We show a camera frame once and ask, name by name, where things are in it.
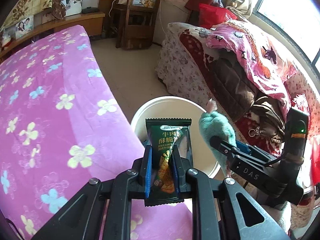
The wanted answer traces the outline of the teal green towel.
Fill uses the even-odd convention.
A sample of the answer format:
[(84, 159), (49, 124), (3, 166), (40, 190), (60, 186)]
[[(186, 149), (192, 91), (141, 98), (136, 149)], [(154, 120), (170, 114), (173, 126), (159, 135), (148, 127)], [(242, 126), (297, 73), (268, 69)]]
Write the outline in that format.
[(216, 110), (216, 102), (213, 99), (210, 99), (206, 105), (206, 112), (202, 113), (199, 119), (200, 134), (221, 166), (224, 176), (230, 177), (231, 171), (227, 164), (227, 157), (210, 145), (210, 139), (211, 137), (216, 136), (235, 147), (235, 131), (228, 119)]

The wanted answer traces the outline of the dark green snack packet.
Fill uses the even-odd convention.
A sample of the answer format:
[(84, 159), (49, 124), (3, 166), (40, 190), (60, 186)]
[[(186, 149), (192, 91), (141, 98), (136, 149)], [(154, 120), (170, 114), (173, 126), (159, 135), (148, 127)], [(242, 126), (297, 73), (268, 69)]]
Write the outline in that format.
[(190, 139), (191, 119), (149, 118), (145, 120), (149, 145), (151, 178), (146, 206), (183, 202), (185, 169), (193, 165)]

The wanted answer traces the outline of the floral covered sofa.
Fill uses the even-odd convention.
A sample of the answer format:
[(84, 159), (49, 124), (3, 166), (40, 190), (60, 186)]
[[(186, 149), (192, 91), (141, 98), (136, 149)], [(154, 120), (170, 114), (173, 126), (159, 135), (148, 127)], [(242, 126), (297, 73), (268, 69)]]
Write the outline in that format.
[[(236, 137), (280, 156), (284, 143), (285, 121), (279, 101), (261, 92), (249, 81), (234, 52), (208, 48), (206, 38), (211, 28), (187, 23), (169, 23), (156, 66), (158, 77), (170, 94), (205, 106), (210, 99), (225, 115)], [(273, 211), (285, 229), (302, 228), (310, 221), (315, 198), (312, 155), (319, 152), (319, 93), (303, 67), (296, 61), (297, 72), (284, 86), (291, 107), (309, 117), (308, 136), (299, 178), (307, 196), (298, 205), (288, 204), (284, 211)]]

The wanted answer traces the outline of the pink cartoon blanket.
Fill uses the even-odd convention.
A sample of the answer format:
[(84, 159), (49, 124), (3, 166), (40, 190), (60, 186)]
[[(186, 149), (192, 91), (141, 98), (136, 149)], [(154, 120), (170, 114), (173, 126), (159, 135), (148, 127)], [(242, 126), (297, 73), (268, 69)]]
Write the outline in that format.
[(298, 70), (291, 52), (250, 22), (229, 20), (213, 25), (211, 30), (206, 38), (207, 47), (234, 52), (249, 81), (278, 100), (281, 113), (286, 117), (291, 98), (284, 83)]

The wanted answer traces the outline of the pink floral tablecloth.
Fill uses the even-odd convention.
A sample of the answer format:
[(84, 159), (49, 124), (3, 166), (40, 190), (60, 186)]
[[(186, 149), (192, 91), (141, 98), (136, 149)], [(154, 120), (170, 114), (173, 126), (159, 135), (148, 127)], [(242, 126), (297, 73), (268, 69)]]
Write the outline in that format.
[(1, 63), (1, 211), (31, 239), (91, 178), (115, 178), (144, 147), (76, 25)]

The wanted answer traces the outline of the red plastic bag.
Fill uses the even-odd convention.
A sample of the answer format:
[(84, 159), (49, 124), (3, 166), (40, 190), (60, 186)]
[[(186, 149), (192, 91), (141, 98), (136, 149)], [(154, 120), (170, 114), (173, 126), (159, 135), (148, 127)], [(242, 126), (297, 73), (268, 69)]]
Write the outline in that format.
[(228, 20), (237, 19), (237, 16), (226, 8), (200, 3), (199, 10), (199, 26), (206, 29)]

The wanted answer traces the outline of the wooden chair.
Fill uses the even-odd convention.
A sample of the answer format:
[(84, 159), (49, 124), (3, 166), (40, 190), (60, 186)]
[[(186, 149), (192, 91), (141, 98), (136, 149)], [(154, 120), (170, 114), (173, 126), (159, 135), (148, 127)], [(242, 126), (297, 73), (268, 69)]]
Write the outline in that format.
[(146, 49), (152, 45), (161, 0), (113, 0), (109, 30), (117, 33), (116, 48)]

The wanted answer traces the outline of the framed photo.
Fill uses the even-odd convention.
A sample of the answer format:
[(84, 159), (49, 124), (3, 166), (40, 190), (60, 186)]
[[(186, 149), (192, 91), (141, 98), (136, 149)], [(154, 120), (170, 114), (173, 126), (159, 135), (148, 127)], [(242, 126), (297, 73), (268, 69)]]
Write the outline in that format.
[(15, 38), (19, 39), (34, 29), (34, 16), (28, 16), (15, 25)]

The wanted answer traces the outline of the floral beige hanging cloth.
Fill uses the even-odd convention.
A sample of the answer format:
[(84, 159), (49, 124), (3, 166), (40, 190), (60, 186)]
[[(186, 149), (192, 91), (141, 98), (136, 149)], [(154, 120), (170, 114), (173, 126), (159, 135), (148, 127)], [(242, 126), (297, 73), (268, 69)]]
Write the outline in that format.
[(62, 5), (63, 0), (19, 0), (9, 12), (1, 26), (6, 29), (31, 15), (36, 15), (49, 9), (53, 18), (61, 20), (66, 16), (66, 8)]

